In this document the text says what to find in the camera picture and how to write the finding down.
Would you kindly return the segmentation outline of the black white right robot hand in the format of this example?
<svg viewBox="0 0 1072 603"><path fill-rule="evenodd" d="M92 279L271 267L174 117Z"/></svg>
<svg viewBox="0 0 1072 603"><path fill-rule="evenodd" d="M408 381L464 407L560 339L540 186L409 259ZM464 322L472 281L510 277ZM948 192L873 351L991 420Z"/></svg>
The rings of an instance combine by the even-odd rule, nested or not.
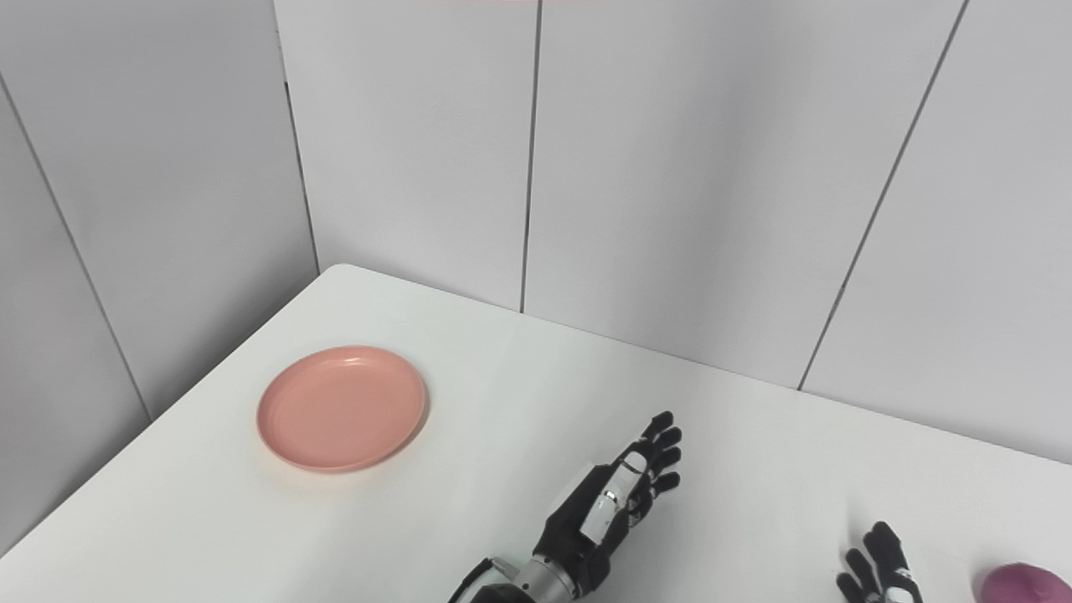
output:
<svg viewBox="0 0 1072 603"><path fill-rule="evenodd" d="M922 602L900 538L888 523L874 523L862 543L843 556L847 569L835 579L846 602Z"/></svg>

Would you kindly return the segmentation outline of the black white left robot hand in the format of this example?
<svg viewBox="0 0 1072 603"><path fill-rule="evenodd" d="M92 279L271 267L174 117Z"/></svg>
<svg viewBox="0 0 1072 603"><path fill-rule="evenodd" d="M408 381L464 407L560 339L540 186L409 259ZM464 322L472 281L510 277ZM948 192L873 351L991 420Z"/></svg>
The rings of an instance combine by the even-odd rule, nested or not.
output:
<svg viewBox="0 0 1072 603"><path fill-rule="evenodd" d="M593 466L548 517L533 556L566 577L570 600L601 587L624 539L678 488L682 439L673 412L659 413L612 462Z"/></svg>

